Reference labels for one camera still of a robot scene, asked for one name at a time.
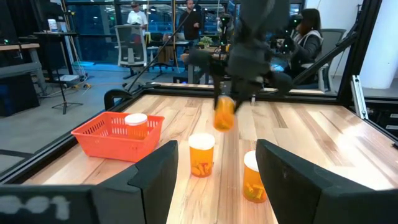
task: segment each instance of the white lid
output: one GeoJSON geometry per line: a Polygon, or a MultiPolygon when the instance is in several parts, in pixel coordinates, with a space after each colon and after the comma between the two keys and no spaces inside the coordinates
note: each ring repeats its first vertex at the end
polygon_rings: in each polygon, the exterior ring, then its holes
{"type": "Polygon", "coordinates": [[[255,150],[251,150],[250,152],[247,152],[244,155],[243,162],[244,162],[244,165],[246,165],[251,170],[259,172],[259,167],[257,166],[256,151],[255,150]]]}
{"type": "Polygon", "coordinates": [[[189,136],[188,144],[195,149],[209,150],[216,144],[216,139],[207,133],[192,134],[189,136]]]}
{"type": "Polygon", "coordinates": [[[124,122],[127,125],[137,126],[148,121],[148,116],[141,113],[130,114],[124,118],[124,122]]]}

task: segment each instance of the person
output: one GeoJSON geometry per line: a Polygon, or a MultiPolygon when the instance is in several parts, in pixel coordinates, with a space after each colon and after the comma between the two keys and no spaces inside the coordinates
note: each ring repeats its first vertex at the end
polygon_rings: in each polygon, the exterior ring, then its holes
{"type": "Polygon", "coordinates": [[[183,23],[183,33],[185,40],[191,43],[191,46],[195,46],[199,43],[199,29],[200,29],[200,15],[193,10],[193,1],[187,0],[187,11],[185,11],[178,22],[180,25],[184,19],[188,19],[183,23]]]}
{"type": "Polygon", "coordinates": [[[129,17],[127,19],[128,24],[139,24],[142,27],[142,34],[145,35],[145,31],[147,30],[148,20],[147,16],[144,12],[139,10],[139,4],[137,1],[131,2],[132,11],[129,13],[129,17]]]}
{"type": "MultiPolygon", "coordinates": [[[[296,27],[298,34],[290,41],[294,44],[294,54],[290,59],[289,66],[284,72],[295,78],[305,70],[301,65],[314,63],[322,50],[323,37],[321,29],[321,17],[317,9],[304,9],[302,11],[302,21],[296,27]]],[[[307,78],[300,85],[310,85],[316,83],[316,76],[307,78]]]]}

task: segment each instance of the basket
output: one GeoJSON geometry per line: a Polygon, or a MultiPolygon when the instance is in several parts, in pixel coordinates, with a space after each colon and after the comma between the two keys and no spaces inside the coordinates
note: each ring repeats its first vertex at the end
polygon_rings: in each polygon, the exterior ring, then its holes
{"type": "Polygon", "coordinates": [[[129,113],[101,113],[73,130],[72,134],[87,156],[138,162],[155,149],[164,117],[149,115],[146,138],[135,140],[127,135],[127,125],[124,124],[127,115],[129,113]]]}

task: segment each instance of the office chair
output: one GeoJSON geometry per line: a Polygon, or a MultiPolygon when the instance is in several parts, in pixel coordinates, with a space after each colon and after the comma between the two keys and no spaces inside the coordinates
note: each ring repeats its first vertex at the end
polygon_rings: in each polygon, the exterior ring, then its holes
{"type": "Polygon", "coordinates": [[[121,25],[115,26],[118,38],[120,67],[129,67],[130,75],[134,76],[135,70],[141,70],[147,65],[147,50],[141,26],[121,25]]]}
{"type": "MultiPolygon", "coordinates": [[[[336,47],[336,44],[341,41],[343,38],[343,35],[345,34],[346,30],[345,29],[322,29],[321,33],[323,36],[323,42],[322,42],[322,52],[318,55],[318,59],[322,58],[331,50],[333,50],[336,47]]],[[[322,68],[319,69],[318,71],[318,86],[319,89],[322,92],[326,91],[325,88],[325,78],[326,80],[326,85],[332,93],[334,93],[335,89],[333,88],[333,82],[332,82],[332,77],[329,74],[329,68],[332,63],[333,59],[330,60],[328,63],[324,64],[322,68]]],[[[302,68],[309,68],[313,65],[312,63],[306,63],[302,65],[302,68]]]]}

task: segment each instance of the tripod stand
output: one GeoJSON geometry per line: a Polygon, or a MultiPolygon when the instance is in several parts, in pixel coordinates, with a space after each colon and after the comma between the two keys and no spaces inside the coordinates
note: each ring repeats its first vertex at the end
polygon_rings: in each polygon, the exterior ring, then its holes
{"type": "Polygon", "coordinates": [[[62,85],[62,81],[61,81],[61,78],[60,78],[60,74],[58,73],[58,70],[57,70],[57,76],[58,76],[58,83],[60,84],[60,88],[61,88],[61,94],[62,94],[63,103],[60,103],[60,104],[58,104],[58,105],[55,105],[55,106],[53,106],[52,108],[55,109],[55,108],[57,108],[57,107],[59,107],[59,106],[63,106],[63,112],[62,112],[62,114],[65,115],[65,114],[67,113],[67,107],[68,107],[68,105],[78,105],[78,106],[82,106],[83,103],[69,103],[69,102],[67,102],[67,99],[65,99],[65,94],[64,94],[64,92],[63,92],[63,85],[62,85]]]}

